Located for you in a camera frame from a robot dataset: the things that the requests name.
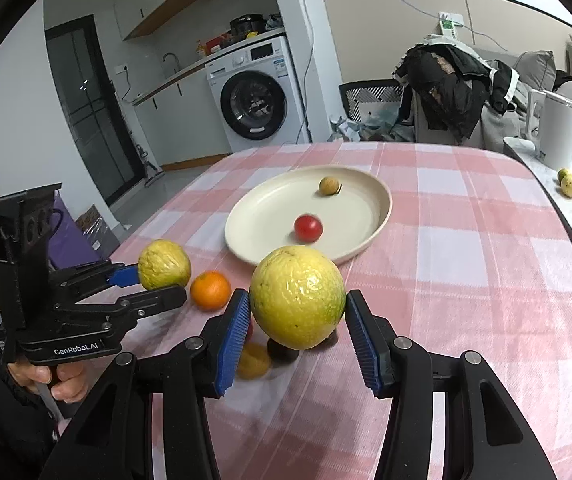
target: faucet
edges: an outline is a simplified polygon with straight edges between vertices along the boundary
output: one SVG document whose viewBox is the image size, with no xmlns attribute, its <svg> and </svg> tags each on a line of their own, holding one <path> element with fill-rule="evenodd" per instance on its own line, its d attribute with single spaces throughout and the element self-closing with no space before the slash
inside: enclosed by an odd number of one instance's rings
<svg viewBox="0 0 572 480">
<path fill-rule="evenodd" d="M 165 59 L 168 56 L 173 56 L 175 58 L 175 64 L 177 65 L 177 68 L 175 69 L 175 73 L 179 72 L 181 70 L 181 65 L 179 64 L 179 59 L 174 52 L 166 52 L 165 54 L 163 54 L 162 63 L 165 61 Z"/>
</svg>

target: ceramic plate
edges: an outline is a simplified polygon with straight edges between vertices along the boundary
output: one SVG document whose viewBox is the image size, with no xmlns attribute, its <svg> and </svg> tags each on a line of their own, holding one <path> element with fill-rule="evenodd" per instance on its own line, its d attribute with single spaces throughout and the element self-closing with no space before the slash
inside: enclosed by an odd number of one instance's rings
<svg viewBox="0 0 572 480">
<path fill-rule="evenodd" d="M 319 193 L 325 176 L 338 178 L 337 195 Z M 237 202 L 226 221 L 226 244 L 238 258 L 257 265 L 279 247 L 303 245 L 293 224 L 309 213 L 322 221 L 323 234 L 306 245 L 341 264 L 372 243 L 392 208 L 390 191 L 370 173 L 342 166 L 292 170 L 259 184 Z"/>
</svg>

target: human hand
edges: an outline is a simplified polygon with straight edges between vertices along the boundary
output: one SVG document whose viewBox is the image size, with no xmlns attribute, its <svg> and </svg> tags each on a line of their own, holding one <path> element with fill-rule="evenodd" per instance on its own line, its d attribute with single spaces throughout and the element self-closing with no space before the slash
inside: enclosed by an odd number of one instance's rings
<svg viewBox="0 0 572 480">
<path fill-rule="evenodd" d="M 15 363 L 8 363 L 8 371 L 19 386 L 34 394 L 38 394 L 35 382 L 49 384 L 52 381 L 49 367 L 35 366 L 24 356 Z M 56 400 L 79 402 L 88 393 L 88 374 L 82 361 L 57 365 L 56 375 L 61 380 L 51 389 L 52 396 Z"/>
</svg>

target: power outlet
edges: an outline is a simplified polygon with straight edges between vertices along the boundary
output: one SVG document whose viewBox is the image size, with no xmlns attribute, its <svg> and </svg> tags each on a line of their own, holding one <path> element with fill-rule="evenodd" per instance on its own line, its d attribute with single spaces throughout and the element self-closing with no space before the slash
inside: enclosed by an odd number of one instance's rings
<svg viewBox="0 0 572 480">
<path fill-rule="evenodd" d="M 454 12 L 440 12 L 440 20 L 450 20 L 453 25 L 464 25 L 464 16 Z"/>
</svg>

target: metal screw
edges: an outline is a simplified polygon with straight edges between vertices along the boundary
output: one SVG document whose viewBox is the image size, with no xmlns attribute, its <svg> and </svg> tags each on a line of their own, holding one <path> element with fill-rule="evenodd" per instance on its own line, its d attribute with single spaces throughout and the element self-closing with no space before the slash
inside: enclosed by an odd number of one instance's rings
<svg viewBox="0 0 572 480">
<path fill-rule="evenodd" d="M 393 341 L 393 344 L 397 348 L 400 348 L 402 350 L 408 350 L 413 345 L 413 342 L 410 341 L 409 338 L 400 335 L 399 337 L 395 338 L 395 340 Z"/>
<path fill-rule="evenodd" d="M 472 365 L 478 365 L 482 362 L 482 356 L 472 350 L 469 350 L 464 354 L 464 359 Z"/>
<path fill-rule="evenodd" d="M 186 339 L 185 345 L 188 350 L 197 350 L 204 345 L 204 340 L 195 335 Z"/>
<path fill-rule="evenodd" d="M 132 354 L 130 352 L 121 352 L 117 357 L 115 357 L 115 363 L 119 366 L 126 366 L 132 362 Z"/>
</svg>

